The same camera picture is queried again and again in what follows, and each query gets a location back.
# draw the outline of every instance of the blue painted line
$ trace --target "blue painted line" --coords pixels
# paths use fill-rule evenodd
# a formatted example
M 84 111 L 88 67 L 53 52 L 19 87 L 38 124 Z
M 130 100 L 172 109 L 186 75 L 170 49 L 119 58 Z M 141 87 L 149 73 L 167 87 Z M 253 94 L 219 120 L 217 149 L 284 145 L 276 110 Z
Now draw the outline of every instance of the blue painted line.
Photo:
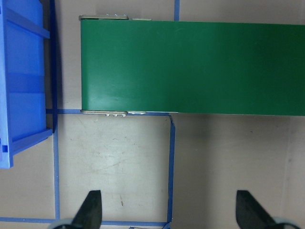
M 104 226 L 140 226 L 140 227 L 164 227 L 164 222 L 138 222 L 138 221 L 102 221 Z
M 166 224 L 162 229 L 171 229 L 171 223 Z
M 53 117 L 53 153 L 54 153 L 54 198 L 55 219 L 60 219 L 59 187 L 59 151 L 58 151 L 58 115 L 57 115 L 57 42 L 55 0 L 50 0 L 50 36 L 51 36 L 51 76 L 52 76 L 52 117 Z
M 179 21 L 179 19 L 180 19 L 180 0 L 175 0 L 173 20 L 174 21 Z
M 80 109 L 58 109 L 59 115 L 83 115 Z
M 13 222 L 13 223 L 53 223 L 55 219 L 30 219 L 30 218 L 9 218 L 0 217 L 1 222 Z
M 175 155 L 175 132 L 176 127 L 171 117 L 171 133 L 170 133 L 170 155 L 168 167 L 168 201 L 167 201 L 167 222 L 173 219 L 173 174 L 174 174 L 174 155 Z

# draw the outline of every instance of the blue plastic crate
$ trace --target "blue plastic crate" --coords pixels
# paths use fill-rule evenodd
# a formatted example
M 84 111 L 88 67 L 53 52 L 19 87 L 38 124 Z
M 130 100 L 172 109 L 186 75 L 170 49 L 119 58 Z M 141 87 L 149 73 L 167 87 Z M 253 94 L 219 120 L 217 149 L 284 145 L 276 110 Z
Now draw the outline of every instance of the blue plastic crate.
M 0 0 L 0 168 L 52 135 L 46 129 L 43 39 L 39 0 Z

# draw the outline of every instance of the gray floor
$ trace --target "gray floor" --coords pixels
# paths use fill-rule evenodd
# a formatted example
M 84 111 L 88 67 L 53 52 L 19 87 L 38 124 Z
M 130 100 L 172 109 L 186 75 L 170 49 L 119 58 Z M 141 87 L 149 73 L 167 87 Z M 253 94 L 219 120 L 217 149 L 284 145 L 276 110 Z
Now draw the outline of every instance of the gray floor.
M 59 108 L 81 108 L 79 15 L 126 13 L 171 21 L 173 7 L 174 0 L 56 1 Z M 305 0 L 180 0 L 180 20 L 304 24 Z M 51 108 L 48 79 L 46 84 Z M 237 229 L 237 189 L 250 190 L 273 216 L 305 228 L 305 117 L 173 114 L 173 119 L 174 229 Z M 50 115 L 47 120 L 51 127 Z M 61 217 L 72 217 L 89 190 L 101 189 L 103 220 L 166 220 L 169 129 L 168 117 L 59 115 Z M 16 155 L 14 164 L 0 170 L 0 217 L 53 219 L 53 138 Z M 6 229 L 47 226 L 0 222 Z

